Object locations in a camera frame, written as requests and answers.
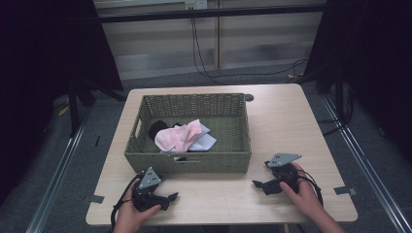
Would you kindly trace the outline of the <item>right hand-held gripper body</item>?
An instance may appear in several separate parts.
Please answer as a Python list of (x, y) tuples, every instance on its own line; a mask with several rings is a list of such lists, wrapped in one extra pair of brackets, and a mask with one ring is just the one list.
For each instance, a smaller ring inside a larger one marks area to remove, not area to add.
[(264, 164), (272, 171), (275, 181), (287, 183), (292, 190), (297, 193), (298, 189), (298, 174), (292, 162), (299, 159), (300, 154), (296, 153), (275, 153), (270, 161), (265, 161)]

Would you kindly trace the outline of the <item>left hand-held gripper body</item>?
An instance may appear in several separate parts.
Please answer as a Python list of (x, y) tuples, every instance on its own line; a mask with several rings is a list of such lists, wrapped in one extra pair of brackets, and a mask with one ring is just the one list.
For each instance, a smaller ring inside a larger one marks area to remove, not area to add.
[(144, 212), (158, 205), (155, 190), (161, 183), (160, 176), (150, 167), (137, 176), (138, 182), (133, 186), (132, 203), (139, 212)]

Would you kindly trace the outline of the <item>person's right hand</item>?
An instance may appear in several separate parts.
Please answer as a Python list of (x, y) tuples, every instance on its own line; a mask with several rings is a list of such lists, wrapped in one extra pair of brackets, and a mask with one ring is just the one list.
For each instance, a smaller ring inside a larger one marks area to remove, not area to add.
[(299, 179), (297, 184), (298, 193), (295, 193), (287, 183), (280, 182), (280, 187), (303, 215), (312, 221), (318, 220), (324, 209), (312, 185), (303, 179)]

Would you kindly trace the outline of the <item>person's left hand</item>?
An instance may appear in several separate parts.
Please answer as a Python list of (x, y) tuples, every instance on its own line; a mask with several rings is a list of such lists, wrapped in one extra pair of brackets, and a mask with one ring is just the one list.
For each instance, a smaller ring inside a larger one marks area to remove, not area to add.
[(135, 183), (131, 185), (122, 198), (123, 204), (120, 206), (119, 212), (117, 213), (116, 228), (140, 228), (146, 220), (161, 210), (160, 206), (156, 205), (144, 212), (139, 212), (131, 201), (134, 185)]

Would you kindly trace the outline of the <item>green woven basket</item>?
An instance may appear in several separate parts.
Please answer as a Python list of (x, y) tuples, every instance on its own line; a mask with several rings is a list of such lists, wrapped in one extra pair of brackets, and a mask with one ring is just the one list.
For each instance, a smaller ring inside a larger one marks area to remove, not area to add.
[[(168, 126), (199, 119), (217, 142), (207, 151), (163, 152), (150, 139), (153, 123)], [(166, 173), (245, 173), (252, 150), (243, 93), (145, 95), (124, 155), (135, 172), (148, 167)]]

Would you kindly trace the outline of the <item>pink cloth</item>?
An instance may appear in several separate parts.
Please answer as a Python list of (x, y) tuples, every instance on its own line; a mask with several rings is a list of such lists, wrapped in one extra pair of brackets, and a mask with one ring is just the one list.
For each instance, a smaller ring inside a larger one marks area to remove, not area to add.
[(160, 130), (154, 137), (154, 143), (162, 151), (186, 152), (196, 143), (202, 133), (199, 119), (182, 126)]

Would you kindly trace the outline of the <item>black cloth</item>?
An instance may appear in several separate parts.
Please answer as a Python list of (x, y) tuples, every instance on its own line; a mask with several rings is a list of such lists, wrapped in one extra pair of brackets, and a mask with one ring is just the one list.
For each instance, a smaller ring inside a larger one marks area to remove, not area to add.
[(174, 128), (177, 127), (181, 127), (179, 122), (169, 127), (164, 121), (158, 120), (151, 125), (148, 135), (153, 141), (155, 141), (155, 139), (171, 140), (176, 135)]

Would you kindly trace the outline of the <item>white cloth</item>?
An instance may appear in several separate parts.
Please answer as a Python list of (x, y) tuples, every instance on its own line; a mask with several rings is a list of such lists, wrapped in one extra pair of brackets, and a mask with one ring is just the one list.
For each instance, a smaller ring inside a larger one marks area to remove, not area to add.
[(194, 143), (187, 151), (207, 151), (217, 140), (209, 134), (210, 129), (201, 123), (202, 133), (196, 143)]

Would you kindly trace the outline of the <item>black metal stand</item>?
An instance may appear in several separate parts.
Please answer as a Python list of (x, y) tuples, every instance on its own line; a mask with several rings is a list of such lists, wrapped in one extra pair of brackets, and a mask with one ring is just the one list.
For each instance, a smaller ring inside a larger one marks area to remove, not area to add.
[(68, 103), (71, 118), (71, 137), (74, 137), (81, 127), (77, 101), (80, 100), (86, 107), (92, 107), (95, 103), (95, 98), (91, 93), (93, 90), (102, 92), (103, 94), (118, 101), (126, 100), (125, 96), (102, 85), (101, 83), (87, 78), (72, 78), (68, 87)]

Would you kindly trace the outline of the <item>black curtain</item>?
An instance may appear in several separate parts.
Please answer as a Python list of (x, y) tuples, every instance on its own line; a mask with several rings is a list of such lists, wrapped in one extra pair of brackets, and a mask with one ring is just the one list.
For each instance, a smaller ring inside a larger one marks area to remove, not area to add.
[(0, 206), (32, 162), (56, 97), (122, 90), (93, 0), (0, 0)]
[(412, 0), (326, 0), (304, 76), (347, 83), (412, 163)]

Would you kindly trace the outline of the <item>black horizontal bar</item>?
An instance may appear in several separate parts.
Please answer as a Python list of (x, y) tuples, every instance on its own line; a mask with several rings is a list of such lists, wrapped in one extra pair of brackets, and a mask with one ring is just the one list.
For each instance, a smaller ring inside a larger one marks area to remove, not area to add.
[(107, 15), (98, 17), (100, 23), (153, 21), (169, 19), (205, 18), (205, 17), (242, 17), (259, 15), (282, 15), (319, 13), (326, 10), (326, 4), (288, 5), (256, 8), (228, 8), (212, 10), (184, 10), (176, 12), (161, 12), (147, 14)]

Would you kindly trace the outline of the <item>metal floor rail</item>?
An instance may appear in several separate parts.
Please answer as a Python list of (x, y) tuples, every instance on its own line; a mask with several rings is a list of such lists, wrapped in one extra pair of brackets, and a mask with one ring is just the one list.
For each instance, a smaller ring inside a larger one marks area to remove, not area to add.
[(353, 135), (351, 129), (339, 118), (335, 104), (327, 96), (323, 96), (322, 99), (329, 115), (332, 118), (332, 122), (337, 126), (341, 137), (344, 139), (346, 145), (351, 151), (351, 154), (360, 166), (360, 169), (367, 179), (369, 185), (371, 186), (373, 192), (377, 196), (380, 204), (393, 223), (396, 232), (412, 233), (412, 224), (410, 224), (406, 219), (406, 215), (403, 213), (403, 210), (397, 204), (396, 200), (393, 198), (393, 196), (373, 168), (372, 164), (369, 162), (367, 156), (365, 155), (356, 137)]
[(57, 198), (58, 191), (61, 188), (64, 177), (67, 173), (67, 170), (70, 166), (71, 160), (78, 148), (78, 144), (81, 141), (85, 125), (89, 118), (90, 109), (86, 109), (86, 112), (81, 120), (81, 123), (78, 126), (78, 129), (75, 131), (74, 135), (70, 137), (68, 144), (65, 148), (64, 153), (59, 161), (59, 164), (53, 173), (51, 182), (43, 195), (43, 198), (34, 213), (34, 216), (31, 218), (25, 233), (42, 233), (45, 227), (45, 224), (48, 220), (52, 207)]

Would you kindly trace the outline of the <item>white wall socket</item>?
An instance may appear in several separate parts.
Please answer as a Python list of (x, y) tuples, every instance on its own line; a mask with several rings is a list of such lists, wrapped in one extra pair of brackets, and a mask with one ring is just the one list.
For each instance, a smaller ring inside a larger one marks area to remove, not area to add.
[(207, 0), (188, 0), (185, 2), (186, 10), (207, 10)]

